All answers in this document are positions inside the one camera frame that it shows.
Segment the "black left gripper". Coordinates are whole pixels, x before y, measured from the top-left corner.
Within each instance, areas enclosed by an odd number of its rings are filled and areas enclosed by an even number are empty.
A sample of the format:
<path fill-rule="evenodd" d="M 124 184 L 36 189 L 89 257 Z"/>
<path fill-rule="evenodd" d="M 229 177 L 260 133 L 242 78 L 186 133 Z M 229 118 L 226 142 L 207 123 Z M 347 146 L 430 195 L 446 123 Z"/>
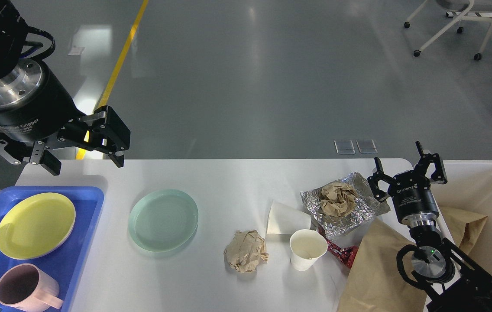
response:
<path fill-rule="evenodd" d="M 99 151 L 124 166 L 131 131 L 113 108 L 104 105 L 84 115 L 41 60 L 19 59 L 9 77 L 0 85 L 0 156 L 6 161 L 40 165 L 58 176 L 62 163 L 40 141 L 56 133 L 56 149 Z"/>

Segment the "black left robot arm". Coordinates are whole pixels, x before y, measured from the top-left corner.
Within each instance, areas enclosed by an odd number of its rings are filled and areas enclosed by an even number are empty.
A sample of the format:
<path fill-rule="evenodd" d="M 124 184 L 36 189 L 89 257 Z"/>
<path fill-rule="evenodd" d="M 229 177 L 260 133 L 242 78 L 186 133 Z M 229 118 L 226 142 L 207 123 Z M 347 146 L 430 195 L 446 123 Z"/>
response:
<path fill-rule="evenodd" d="M 44 62 L 56 48 L 48 32 L 29 26 L 0 0 L 0 155 L 11 164 L 40 165 L 60 174 L 52 150 L 99 151 L 124 165 L 131 132 L 105 105 L 86 115 Z"/>

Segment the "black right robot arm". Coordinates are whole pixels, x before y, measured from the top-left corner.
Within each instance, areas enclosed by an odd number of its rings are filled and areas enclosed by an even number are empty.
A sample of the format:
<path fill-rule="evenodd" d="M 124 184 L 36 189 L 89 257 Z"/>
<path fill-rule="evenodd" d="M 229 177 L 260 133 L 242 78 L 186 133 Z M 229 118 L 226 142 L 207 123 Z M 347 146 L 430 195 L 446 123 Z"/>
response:
<path fill-rule="evenodd" d="M 443 160 L 424 151 L 420 142 L 416 148 L 420 159 L 414 168 L 389 176 L 375 158 L 376 168 L 367 178 L 376 200 L 392 199 L 397 221 L 415 242 L 397 253 L 397 270 L 427 294 L 429 312 L 492 312 L 492 276 L 437 227 L 440 212 L 431 186 L 447 183 Z"/>

